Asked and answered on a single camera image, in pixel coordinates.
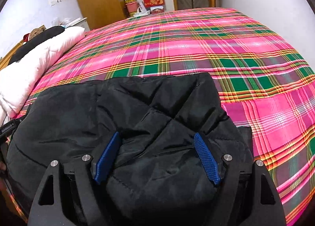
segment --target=black pillow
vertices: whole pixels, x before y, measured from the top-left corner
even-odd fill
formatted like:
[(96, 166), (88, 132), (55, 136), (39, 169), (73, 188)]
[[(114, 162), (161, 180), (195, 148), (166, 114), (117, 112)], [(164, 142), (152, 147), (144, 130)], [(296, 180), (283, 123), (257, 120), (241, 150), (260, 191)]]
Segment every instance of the black pillow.
[(12, 64), (16, 61), (21, 60), (26, 54), (28, 54), (31, 50), (33, 50), (39, 44), (45, 42), (46, 40), (53, 38), (65, 31), (65, 28), (62, 26), (55, 26), (44, 30), (42, 33), (33, 37), (30, 41), (26, 42), (26, 44), (22, 45), (16, 52), (12, 55), (9, 64)]

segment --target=blue gripper pad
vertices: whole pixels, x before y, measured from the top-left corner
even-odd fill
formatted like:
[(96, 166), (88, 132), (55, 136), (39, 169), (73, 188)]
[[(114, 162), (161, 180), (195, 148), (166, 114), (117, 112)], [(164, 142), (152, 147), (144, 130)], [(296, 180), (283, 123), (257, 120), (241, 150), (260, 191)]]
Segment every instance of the blue gripper pad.
[(201, 160), (202, 166), (206, 171), (208, 179), (215, 185), (219, 184), (221, 178), (219, 176), (218, 164), (199, 133), (194, 135), (194, 147)]
[(107, 176), (116, 159), (120, 145), (121, 139), (119, 137), (119, 133), (116, 132), (96, 164), (96, 174), (94, 180), (97, 184), (100, 184), (103, 180), (107, 179)]

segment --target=white pillow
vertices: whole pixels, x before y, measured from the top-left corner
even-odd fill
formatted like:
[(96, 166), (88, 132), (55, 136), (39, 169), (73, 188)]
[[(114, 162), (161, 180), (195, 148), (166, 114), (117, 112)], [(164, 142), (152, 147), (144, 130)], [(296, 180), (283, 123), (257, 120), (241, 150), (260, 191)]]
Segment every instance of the white pillow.
[(66, 28), (0, 71), (0, 104), (9, 117), (20, 112), (40, 77), (84, 36), (82, 27)]

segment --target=plastic container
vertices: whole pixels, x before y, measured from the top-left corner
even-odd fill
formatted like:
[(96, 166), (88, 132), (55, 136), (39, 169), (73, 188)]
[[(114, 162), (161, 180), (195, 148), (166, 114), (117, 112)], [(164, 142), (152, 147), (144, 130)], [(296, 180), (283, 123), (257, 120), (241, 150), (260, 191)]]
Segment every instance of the plastic container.
[(126, 6), (128, 9), (128, 12), (131, 13), (131, 12), (137, 11), (137, 9), (139, 7), (139, 3), (138, 2), (131, 2), (131, 3), (126, 4)]

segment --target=bed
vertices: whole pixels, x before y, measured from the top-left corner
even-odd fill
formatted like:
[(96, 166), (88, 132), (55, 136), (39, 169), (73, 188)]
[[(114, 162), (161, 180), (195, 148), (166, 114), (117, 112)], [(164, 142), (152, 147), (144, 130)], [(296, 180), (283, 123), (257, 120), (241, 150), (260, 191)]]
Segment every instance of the bed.
[(255, 158), (293, 225), (315, 193), (315, 74), (283, 38), (234, 9), (168, 12), (90, 31), (41, 77), (17, 117), (51, 86), (199, 72), (212, 76), (235, 125), (252, 128)]

